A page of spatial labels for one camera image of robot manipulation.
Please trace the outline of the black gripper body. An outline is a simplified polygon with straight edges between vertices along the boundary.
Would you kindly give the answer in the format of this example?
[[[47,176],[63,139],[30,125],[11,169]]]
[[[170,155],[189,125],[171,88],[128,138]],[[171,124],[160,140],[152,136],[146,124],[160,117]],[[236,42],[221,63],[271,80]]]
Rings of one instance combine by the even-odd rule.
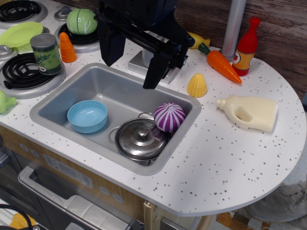
[[[168,39],[177,46],[175,68],[182,68],[195,41],[176,21],[176,6],[176,0],[100,0],[96,20],[115,27],[126,39],[150,52],[162,44],[148,32]]]

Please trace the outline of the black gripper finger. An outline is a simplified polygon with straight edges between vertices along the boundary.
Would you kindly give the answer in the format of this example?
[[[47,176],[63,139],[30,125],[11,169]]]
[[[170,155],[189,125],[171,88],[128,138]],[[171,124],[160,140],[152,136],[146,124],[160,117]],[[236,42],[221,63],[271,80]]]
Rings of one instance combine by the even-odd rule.
[[[167,72],[176,66],[176,45],[162,45],[160,48],[153,49],[152,52],[153,58],[143,83],[144,89],[155,89]]]
[[[98,22],[98,37],[101,57],[110,67],[123,56],[126,38],[115,27],[104,21]]]

